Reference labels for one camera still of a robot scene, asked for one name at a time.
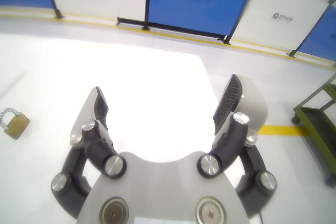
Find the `silver screw head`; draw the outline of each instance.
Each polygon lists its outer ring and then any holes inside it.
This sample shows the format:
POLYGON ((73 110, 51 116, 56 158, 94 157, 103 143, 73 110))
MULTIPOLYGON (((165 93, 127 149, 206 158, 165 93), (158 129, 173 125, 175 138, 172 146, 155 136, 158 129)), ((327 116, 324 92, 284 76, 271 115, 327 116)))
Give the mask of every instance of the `silver screw head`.
POLYGON ((216 175, 219 171, 217 159, 211 155, 205 155, 201 159, 201 168, 208 175, 216 175))
POLYGON ((82 132, 72 134, 70 136, 70 145, 71 146, 77 145, 78 143, 80 143, 82 141, 82 138, 83 138, 82 132))
POLYGON ((96 122, 94 120, 87 120, 84 122, 84 124, 82 125, 82 130, 84 132, 88 132, 90 130, 92 130, 96 125, 96 122))
POLYGON ((249 118, 247 115, 245 115, 244 113, 242 112, 236 112, 234 115, 233 115, 233 119, 238 122, 239 124, 242 124, 242 125, 246 125, 248 122, 249 122, 249 118))
POLYGON ((277 187, 275 177, 269 172, 264 172, 260 175, 260 182, 268 190, 274 190, 277 187))
POLYGON ((197 205, 196 219, 198 224, 223 224, 225 211, 218 200, 205 197, 197 205))
POLYGON ((66 185, 66 175, 63 173, 58 173, 51 182, 51 188, 54 191, 60 191, 66 185))
POLYGON ((201 217, 206 224, 219 224, 222 218, 219 208, 210 202, 201 208, 201 217))
POLYGON ((126 224, 129 210, 124 199, 113 197, 107 200, 99 212, 100 224, 126 224))
POLYGON ((124 162, 118 155, 111 156, 105 164, 105 172, 109 176, 118 175, 124 167, 124 162))

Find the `cable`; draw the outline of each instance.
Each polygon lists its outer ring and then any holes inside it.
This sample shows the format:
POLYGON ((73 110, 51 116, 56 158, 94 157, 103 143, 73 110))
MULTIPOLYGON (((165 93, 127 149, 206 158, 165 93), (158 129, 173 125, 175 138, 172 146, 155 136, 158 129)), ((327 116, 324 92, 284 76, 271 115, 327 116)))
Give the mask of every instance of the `cable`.
POLYGON ((259 212, 259 218, 260 218, 260 223, 261 223, 261 224, 264 224, 264 221, 262 220, 263 218, 262 218, 262 216, 261 216, 261 212, 259 212))

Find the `brass padlock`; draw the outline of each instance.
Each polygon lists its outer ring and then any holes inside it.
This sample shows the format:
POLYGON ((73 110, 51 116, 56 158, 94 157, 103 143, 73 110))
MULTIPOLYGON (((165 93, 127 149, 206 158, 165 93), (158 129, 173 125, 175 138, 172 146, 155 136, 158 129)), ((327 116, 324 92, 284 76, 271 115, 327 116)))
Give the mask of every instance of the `brass padlock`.
POLYGON ((4 132, 9 135, 13 139, 18 139, 20 135, 27 128, 30 120, 21 112, 17 112, 13 108, 6 108, 0 113, 0 126, 5 130, 4 132), (11 121, 9 121, 8 125, 3 122, 3 116, 7 112, 13 112, 15 115, 11 121))

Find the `metal bolt cap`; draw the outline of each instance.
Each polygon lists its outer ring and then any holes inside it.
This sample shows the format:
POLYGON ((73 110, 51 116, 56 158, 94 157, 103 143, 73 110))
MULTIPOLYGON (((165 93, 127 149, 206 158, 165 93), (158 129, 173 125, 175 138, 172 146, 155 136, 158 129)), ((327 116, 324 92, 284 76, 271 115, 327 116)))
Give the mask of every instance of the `metal bolt cap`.
POLYGON ((201 159, 201 169, 208 175, 216 175, 219 171, 217 159, 212 155, 205 155, 201 159))
POLYGON ((84 132, 88 132, 88 131, 92 130, 95 127, 95 125, 96 125, 96 122, 94 120, 92 120, 92 119, 87 120, 82 124, 82 130, 84 132))
POLYGON ((261 184, 268 190, 275 190, 277 182, 275 177, 270 172, 264 172, 260 175, 261 184))
POLYGON ((51 182, 51 188, 54 191, 60 191, 66 185, 66 175, 63 173, 58 173, 51 182))

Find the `padlock shackle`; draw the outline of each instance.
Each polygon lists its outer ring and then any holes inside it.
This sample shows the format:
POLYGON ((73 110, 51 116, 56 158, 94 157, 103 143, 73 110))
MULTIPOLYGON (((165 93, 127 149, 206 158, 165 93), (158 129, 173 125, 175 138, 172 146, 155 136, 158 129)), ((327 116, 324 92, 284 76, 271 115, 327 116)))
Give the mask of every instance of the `padlock shackle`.
POLYGON ((8 127, 7 127, 7 125, 3 122, 3 117, 5 116, 5 114, 7 113, 7 112, 13 112, 16 116, 19 116, 20 115, 20 113, 18 113, 15 109, 13 109, 13 108, 11 108, 11 107, 9 107, 9 108, 5 108, 3 111, 1 111, 1 113, 0 113, 0 126, 2 127, 2 128, 4 128, 5 130, 7 130, 8 129, 8 127))

